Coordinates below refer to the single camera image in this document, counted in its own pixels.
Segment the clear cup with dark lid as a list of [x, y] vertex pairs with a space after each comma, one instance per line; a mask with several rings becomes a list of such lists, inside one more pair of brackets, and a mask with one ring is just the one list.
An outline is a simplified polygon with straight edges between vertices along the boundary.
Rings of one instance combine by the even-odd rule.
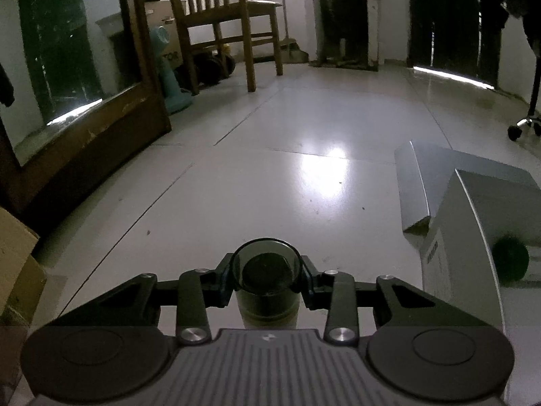
[[243, 244], [232, 257], [237, 306], [250, 329], [293, 329], [300, 308], [301, 255], [276, 238]]

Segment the grey box lid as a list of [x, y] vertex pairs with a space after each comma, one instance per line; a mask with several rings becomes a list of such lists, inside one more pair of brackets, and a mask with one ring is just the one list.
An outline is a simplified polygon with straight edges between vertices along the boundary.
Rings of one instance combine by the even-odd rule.
[[428, 231], [456, 170], [537, 186], [524, 169], [420, 141], [403, 144], [394, 151], [394, 159], [405, 233]]

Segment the open white cardboard box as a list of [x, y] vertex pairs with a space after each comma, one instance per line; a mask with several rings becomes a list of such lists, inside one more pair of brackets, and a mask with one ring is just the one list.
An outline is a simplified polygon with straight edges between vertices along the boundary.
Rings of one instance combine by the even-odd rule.
[[455, 171], [421, 248], [425, 292], [500, 329], [540, 323], [537, 282], [503, 287], [492, 246], [506, 235], [540, 247], [540, 190]]

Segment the brown cardboard box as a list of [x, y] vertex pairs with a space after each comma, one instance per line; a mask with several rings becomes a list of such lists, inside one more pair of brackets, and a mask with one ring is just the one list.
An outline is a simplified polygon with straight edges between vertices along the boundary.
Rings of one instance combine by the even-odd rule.
[[31, 326], [46, 273], [32, 257], [39, 236], [1, 209], [1, 324]]

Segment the teal floor fan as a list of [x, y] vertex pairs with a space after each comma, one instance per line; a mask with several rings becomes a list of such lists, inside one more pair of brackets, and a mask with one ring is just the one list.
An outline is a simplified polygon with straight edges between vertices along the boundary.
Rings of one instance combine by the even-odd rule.
[[179, 86], [170, 63], [163, 56], [163, 52], [170, 42], [167, 29], [163, 26], [151, 27], [149, 36], [157, 74], [161, 78], [161, 93], [168, 114], [173, 115], [189, 107], [193, 103], [193, 96], [190, 91]]

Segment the wooden framed mirror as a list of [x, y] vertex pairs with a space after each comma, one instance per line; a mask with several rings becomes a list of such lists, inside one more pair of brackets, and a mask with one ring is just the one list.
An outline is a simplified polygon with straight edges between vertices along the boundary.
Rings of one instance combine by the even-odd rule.
[[1, 0], [1, 205], [59, 225], [170, 130], [143, 0]]

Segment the office chair chrome base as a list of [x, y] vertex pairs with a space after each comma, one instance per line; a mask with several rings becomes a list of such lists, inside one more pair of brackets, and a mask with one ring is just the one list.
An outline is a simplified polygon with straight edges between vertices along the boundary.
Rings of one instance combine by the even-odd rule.
[[507, 137], [511, 141], [518, 141], [526, 128], [532, 128], [536, 137], [541, 137], [540, 115], [536, 112], [536, 102], [538, 100], [539, 86], [534, 87], [530, 99], [530, 105], [525, 117], [521, 118], [515, 125], [507, 129]]

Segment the broom with dustpan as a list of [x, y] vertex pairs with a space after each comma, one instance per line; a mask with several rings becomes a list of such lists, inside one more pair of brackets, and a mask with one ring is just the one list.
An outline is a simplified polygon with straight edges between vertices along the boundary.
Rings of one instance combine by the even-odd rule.
[[308, 53], [299, 45], [293, 34], [295, 23], [293, 23], [293, 0], [281, 0], [283, 19], [283, 38], [280, 42], [282, 62], [286, 64], [307, 64]]

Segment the wooden slat-back chair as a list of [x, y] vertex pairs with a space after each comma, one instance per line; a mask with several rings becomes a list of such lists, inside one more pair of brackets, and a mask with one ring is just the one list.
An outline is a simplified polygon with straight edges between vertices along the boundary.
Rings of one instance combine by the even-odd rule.
[[170, 0], [177, 36], [187, 71], [188, 89], [197, 95], [194, 57], [200, 51], [215, 51], [224, 58], [226, 46], [240, 43], [245, 62], [247, 88], [257, 89], [254, 49], [272, 45], [278, 76], [283, 75], [282, 48], [277, 10], [280, 3], [267, 0]]

